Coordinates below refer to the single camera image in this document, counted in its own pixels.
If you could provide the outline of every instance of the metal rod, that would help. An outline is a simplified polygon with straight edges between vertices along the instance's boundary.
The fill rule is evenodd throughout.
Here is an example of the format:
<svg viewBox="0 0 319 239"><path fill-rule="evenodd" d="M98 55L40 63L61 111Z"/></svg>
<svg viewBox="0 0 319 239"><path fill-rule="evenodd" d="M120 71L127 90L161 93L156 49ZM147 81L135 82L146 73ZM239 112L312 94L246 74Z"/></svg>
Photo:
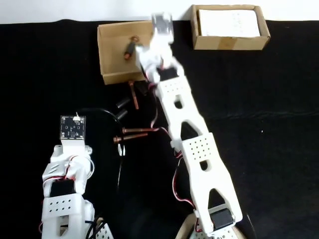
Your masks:
<svg viewBox="0 0 319 239"><path fill-rule="evenodd" d="M123 128L123 134L126 133L137 133L137 132L152 132L154 128Z"/></svg>
<svg viewBox="0 0 319 239"><path fill-rule="evenodd" d="M136 94L135 94L135 90L134 90L134 81L129 81L129 85L130 85L130 88L131 88L135 109L138 110L139 109L139 103L138 103L138 99L136 98Z"/></svg>
<svg viewBox="0 0 319 239"><path fill-rule="evenodd" d="M147 136L147 135L148 135L148 133L132 134L132 135L124 136L123 140L125 141L125 140L128 140L128 139L144 137L144 136ZM113 142L114 143L119 143L120 141L122 141L121 137L115 136L113 138Z"/></svg>

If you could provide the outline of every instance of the robotic arm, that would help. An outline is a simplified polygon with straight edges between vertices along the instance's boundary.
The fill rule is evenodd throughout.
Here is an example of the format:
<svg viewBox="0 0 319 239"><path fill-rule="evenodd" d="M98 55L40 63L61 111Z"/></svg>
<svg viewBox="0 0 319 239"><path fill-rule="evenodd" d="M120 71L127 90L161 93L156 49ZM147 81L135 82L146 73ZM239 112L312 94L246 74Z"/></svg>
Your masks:
<svg viewBox="0 0 319 239"><path fill-rule="evenodd" d="M169 14L152 16L154 35L149 47L136 46L137 66L151 84L168 122L171 146L182 152L190 181L195 215L208 237L216 236L242 220L231 177L222 162L213 134L207 129L191 94L184 69L172 56L173 26ZM197 137L182 140L182 123ZM215 189L225 204L208 208L210 190Z"/></svg>
<svg viewBox="0 0 319 239"><path fill-rule="evenodd" d="M82 195L86 182L94 173L92 148L85 145L85 117L62 116L61 145L54 147L43 175L43 239L113 239L107 224L99 233L88 233L95 210Z"/></svg>

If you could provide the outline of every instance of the cylinder object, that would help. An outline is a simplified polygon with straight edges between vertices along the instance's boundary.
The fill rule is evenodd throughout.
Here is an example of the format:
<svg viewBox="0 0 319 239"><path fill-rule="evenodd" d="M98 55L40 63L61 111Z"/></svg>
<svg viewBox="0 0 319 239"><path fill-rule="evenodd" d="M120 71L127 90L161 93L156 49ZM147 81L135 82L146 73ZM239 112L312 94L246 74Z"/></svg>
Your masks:
<svg viewBox="0 0 319 239"><path fill-rule="evenodd" d="M135 42L134 41L131 41L129 44L128 44L128 46L127 46L127 48L126 48L126 50L125 50L125 53L124 53L124 59L125 60L129 60L130 59L130 57L132 56L132 54L133 54L133 52L134 52L134 49L135 49Z"/></svg>
<svg viewBox="0 0 319 239"><path fill-rule="evenodd" d="M126 116L128 113L128 111L126 109L122 109L117 115L116 118L118 118L119 120L121 120L124 116Z"/></svg>
<svg viewBox="0 0 319 239"><path fill-rule="evenodd" d="M138 132L152 132L154 128L123 128L123 134L126 133L138 133Z"/></svg>
<svg viewBox="0 0 319 239"><path fill-rule="evenodd" d="M116 107L118 109L122 108L123 106L125 106L128 102L130 102L131 99L129 97L125 97L124 99L122 99L120 102L116 103Z"/></svg>
<svg viewBox="0 0 319 239"><path fill-rule="evenodd" d="M123 137L123 141L128 140L128 139L132 139L132 138L144 137L144 136L147 136L147 135L148 135L148 133L132 134L132 135L124 136ZM115 136L113 138L113 142L114 143L119 143L120 141L122 141L121 137Z"/></svg>
<svg viewBox="0 0 319 239"><path fill-rule="evenodd" d="M136 98L136 94L135 94L135 90L134 90L134 81L129 81L129 85L130 85L130 88L131 88L135 109L138 110L139 109L139 103L138 103L138 99Z"/></svg>

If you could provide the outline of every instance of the open cardboard box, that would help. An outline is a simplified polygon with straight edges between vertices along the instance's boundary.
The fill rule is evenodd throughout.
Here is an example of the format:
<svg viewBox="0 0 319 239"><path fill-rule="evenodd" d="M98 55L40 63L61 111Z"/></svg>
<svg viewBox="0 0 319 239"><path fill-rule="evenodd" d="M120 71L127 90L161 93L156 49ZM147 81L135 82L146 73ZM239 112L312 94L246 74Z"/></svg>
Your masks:
<svg viewBox="0 0 319 239"><path fill-rule="evenodd" d="M230 37L202 36L198 10L253 10L257 16L260 36ZM270 33L259 6L254 5L193 5L191 28L195 50L262 50L270 40Z"/></svg>
<svg viewBox="0 0 319 239"><path fill-rule="evenodd" d="M135 53L130 60L124 59L124 52L137 35L139 43L149 45L153 33L151 21L133 21L98 26L98 46L101 75L104 83L116 84L129 80L143 80L143 74L135 65Z"/></svg>

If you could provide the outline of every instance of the white wall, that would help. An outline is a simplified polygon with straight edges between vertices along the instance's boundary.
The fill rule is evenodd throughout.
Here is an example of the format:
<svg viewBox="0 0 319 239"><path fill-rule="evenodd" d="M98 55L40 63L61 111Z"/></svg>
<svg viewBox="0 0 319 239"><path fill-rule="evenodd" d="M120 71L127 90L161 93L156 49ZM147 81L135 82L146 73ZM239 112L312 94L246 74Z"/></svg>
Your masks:
<svg viewBox="0 0 319 239"><path fill-rule="evenodd" d="M174 19L189 19L192 4L254 4L268 20L319 20L317 0L0 0L0 24L143 20L152 12L169 11Z"/></svg>

